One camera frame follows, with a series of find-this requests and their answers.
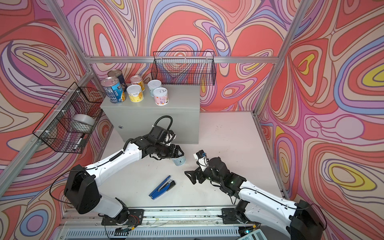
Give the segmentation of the white lid can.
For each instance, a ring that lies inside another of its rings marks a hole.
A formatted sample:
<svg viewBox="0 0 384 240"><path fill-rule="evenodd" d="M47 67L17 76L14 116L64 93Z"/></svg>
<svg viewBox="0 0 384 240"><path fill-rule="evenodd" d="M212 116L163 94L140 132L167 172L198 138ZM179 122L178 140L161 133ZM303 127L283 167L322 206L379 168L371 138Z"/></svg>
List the white lid can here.
<svg viewBox="0 0 384 240"><path fill-rule="evenodd" d="M129 99L133 103L141 102L144 99L142 87L140 85L130 85L127 87Z"/></svg>
<svg viewBox="0 0 384 240"><path fill-rule="evenodd" d="M154 90L162 87L162 82L159 80L151 80L147 84L151 97L154 96Z"/></svg>
<svg viewBox="0 0 384 240"><path fill-rule="evenodd" d="M173 163L174 163L176 166L178 166L178 167L184 165L185 162L186 162L186 160L187 160L187 159L186 159L186 156L181 156L181 157L173 158L173 159L172 159Z"/></svg>

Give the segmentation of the white lid can back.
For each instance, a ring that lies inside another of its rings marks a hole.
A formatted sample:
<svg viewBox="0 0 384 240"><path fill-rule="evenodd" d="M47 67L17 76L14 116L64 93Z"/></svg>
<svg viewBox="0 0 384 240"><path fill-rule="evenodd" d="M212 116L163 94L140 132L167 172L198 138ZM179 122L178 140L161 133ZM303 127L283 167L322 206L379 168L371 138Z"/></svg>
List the white lid can back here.
<svg viewBox="0 0 384 240"><path fill-rule="evenodd" d="M144 99L142 87L140 85L130 85L127 87L129 99L133 103L141 102Z"/></svg>

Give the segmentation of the white lid can front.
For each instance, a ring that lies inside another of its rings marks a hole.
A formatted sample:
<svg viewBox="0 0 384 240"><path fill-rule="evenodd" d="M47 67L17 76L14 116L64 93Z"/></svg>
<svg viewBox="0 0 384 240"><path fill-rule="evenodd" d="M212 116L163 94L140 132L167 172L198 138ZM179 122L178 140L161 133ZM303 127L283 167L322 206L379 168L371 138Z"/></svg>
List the white lid can front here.
<svg viewBox="0 0 384 240"><path fill-rule="evenodd" d="M159 80L151 80L147 84L151 97L154 96L154 90L162 87L162 82Z"/></svg>

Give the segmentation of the small gold can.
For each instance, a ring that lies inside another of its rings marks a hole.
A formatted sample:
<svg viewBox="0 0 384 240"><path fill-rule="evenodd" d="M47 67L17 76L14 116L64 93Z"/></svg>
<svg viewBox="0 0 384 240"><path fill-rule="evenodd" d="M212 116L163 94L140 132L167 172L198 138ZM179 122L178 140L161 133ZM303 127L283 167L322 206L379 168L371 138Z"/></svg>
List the small gold can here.
<svg viewBox="0 0 384 240"><path fill-rule="evenodd" d="M132 85L139 85L142 89L142 91L145 91L145 84L143 81L143 78L141 76L135 75L130 78L130 83Z"/></svg>

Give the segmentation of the light blue labelled can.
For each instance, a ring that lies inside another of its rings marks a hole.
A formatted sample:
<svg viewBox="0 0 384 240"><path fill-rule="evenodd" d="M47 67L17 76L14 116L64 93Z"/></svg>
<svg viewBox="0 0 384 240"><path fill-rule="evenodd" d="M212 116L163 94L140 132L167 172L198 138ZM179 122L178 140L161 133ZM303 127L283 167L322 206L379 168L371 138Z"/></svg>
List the light blue labelled can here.
<svg viewBox="0 0 384 240"><path fill-rule="evenodd" d="M113 104L120 104L126 100L124 88L117 77L107 77L101 81L107 97Z"/></svg>

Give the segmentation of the dark blue labelled can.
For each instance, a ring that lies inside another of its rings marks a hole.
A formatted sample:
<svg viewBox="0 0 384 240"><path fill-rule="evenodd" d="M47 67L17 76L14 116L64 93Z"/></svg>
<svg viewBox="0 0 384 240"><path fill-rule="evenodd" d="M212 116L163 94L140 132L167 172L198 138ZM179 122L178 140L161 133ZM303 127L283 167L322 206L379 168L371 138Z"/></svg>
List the dark blue labelled can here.
<svg viewBox="0 0 384 240"><path fill-rule="evenodd" d="M116 77L119 79L120 81L120 84L122 85L124 91L126 91L127 89L127 85L126 85L126 81L124 79L124 75L123 75L123 72L121 70L110 70L108 72L108 76L109 77Z"/></svg>

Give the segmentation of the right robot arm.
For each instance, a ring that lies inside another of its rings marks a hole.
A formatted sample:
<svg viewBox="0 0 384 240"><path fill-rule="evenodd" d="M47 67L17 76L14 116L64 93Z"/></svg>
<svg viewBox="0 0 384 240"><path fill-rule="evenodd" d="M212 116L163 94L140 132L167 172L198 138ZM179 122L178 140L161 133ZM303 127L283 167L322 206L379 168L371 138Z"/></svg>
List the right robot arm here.
<svg viewBox="0 0 384 240"><path fill-rule="evenodd" d="M192 184L210 181L223 193L239 200L235 220L245 224L266 225L292 240L320 240L326 225L314 210L314 204L297 202L265 192L246 178L228 170L221 158L195 156L198 168L186 171Z"/></svg>

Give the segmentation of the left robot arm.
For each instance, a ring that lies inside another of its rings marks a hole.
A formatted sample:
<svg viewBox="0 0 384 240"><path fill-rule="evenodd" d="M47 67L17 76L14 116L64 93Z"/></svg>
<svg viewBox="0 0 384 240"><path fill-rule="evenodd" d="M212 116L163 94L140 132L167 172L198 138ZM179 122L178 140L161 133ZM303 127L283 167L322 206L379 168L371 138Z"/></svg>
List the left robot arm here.
<svg viewBox="0 0 384 240"><path fill-rule="evenodd" d="M109 217L117 225L128 220L129 208L123 201L103 196L99 187L113 174L145 157L160 161L184 156L181 147L172 143L176 134L171 128L158 125L165 118L173 123L171 116L162 116L155 121L148 134L128 139L118 152L94 164L86 167L76 165L70 170L64 195L79 214L96 212Z"/></svg>

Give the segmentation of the blue black stapler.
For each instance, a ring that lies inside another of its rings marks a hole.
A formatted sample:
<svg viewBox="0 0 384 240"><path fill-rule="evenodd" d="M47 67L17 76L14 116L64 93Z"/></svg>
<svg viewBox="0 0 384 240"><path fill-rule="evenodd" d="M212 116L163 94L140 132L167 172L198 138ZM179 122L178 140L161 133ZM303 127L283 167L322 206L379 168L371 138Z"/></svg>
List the blue black stapler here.
<svg viewBox="0 0 384 240"><path fill-rule="evenodd" d="M167 176L150 194L149 197L152 200L157 199L164 193L168 192L176 185L176 182L171 179L171 176Z"/></svg>

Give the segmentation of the grey metal cabinet box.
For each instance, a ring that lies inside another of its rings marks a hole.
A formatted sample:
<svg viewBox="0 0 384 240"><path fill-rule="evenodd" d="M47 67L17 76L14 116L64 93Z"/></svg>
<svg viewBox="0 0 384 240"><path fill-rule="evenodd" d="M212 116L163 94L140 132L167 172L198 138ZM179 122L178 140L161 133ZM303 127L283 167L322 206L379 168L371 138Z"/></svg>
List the grey metal cabinet box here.
<svg viewBox="0 0 384 240"><path fill-rule="evenodd" d="M164 106L156 105L148 91L144 92L144 99L139 103L126 99L121 104L113 104L109 98L105 98L101 109L124 141L148 134L158 118L171 116L173 124L170 129L176 134L174 144L199 143L200 87L188 85L164 87L168 90L170 99Z"/></svg>

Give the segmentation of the white device corner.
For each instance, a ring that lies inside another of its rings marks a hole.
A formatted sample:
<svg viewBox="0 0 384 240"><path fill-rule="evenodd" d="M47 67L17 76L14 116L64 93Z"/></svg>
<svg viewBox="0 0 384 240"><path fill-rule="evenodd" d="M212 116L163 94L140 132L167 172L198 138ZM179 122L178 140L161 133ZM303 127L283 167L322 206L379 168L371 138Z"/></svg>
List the white device corner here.
<svg viewBox="0 0 384 240"><path fill-rule="evenodd" d="M247 233L238 240L267 240L267 237L262 230L258 229Z"/></svg>

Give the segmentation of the white tape roll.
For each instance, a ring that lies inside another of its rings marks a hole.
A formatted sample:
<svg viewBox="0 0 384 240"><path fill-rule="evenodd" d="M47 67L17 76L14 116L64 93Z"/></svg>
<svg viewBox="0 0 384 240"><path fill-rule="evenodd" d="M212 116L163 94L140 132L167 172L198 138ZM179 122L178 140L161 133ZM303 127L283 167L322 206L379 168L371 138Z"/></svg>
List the white tape roll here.
<svg viewBox="0 0 384 240"><path fill-rule="evenodd" d="M95 119L84 114L76 114L71 120L71 129L77 133L88 134L92 131Z"/></svg>

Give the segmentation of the aluminium front rail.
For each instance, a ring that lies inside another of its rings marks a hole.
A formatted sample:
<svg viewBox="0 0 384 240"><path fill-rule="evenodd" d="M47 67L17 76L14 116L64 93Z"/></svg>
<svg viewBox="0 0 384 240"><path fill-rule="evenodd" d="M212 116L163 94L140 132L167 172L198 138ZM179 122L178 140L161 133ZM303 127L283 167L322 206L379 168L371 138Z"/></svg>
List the aluminium front rail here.
<svg viewBox="0 0 384 240"><path fill-rule="evenodd" d="M237 240L261 224L224 224L222 206L148 207L141 225L103 226L97 214L65 213L54 240Z"/></svg>

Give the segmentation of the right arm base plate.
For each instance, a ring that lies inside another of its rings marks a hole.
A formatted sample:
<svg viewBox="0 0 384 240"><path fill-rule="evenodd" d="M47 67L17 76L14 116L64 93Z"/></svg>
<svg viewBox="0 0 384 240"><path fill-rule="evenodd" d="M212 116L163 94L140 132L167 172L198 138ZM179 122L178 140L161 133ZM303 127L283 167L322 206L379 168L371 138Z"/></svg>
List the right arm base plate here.
<svg viewBox="0 0 384 240"><path fill-rule="evenodd" d="M247 224L250 220L235 208L222 208L222 213L218 215L224 224Z"/></svg>

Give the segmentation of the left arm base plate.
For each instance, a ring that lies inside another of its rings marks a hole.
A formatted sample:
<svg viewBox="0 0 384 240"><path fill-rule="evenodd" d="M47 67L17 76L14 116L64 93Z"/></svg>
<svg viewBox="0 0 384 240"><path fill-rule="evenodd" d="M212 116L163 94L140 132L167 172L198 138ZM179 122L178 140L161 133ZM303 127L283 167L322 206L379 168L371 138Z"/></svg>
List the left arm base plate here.
<svg viewBox="0 0 384 240"><path fill-rule="evenodd" d="M143 222L144 212L144 209L123 209L115 218L103 216L102 225L137 227Z"/></svg>

